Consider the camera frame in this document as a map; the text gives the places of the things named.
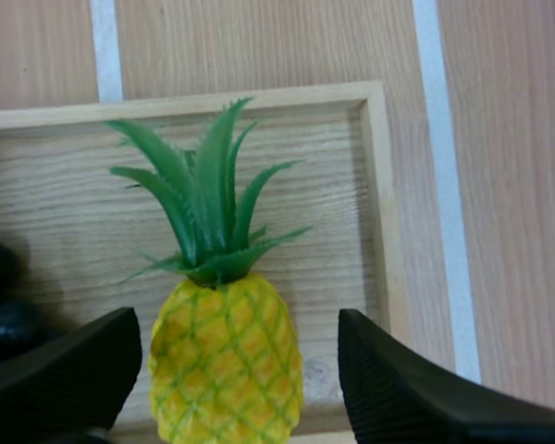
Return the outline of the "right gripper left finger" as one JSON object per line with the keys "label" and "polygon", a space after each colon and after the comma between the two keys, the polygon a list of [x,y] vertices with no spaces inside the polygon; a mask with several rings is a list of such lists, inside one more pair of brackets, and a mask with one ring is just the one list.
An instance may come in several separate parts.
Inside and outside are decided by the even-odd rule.
{"label": "right gripper left finger", "polygon": [[108,443],[142,366],[122,307],[0,363],[0,443]]}

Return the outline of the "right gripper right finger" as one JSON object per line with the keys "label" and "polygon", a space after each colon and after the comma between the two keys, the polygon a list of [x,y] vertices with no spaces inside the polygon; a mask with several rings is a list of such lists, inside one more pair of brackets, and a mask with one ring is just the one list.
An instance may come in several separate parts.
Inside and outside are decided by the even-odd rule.
{"label": "right gripper right finger", "polygon": [[555,410],[433,364],[358,310],[339,311],[338,362],[359,443],[555,443]]}

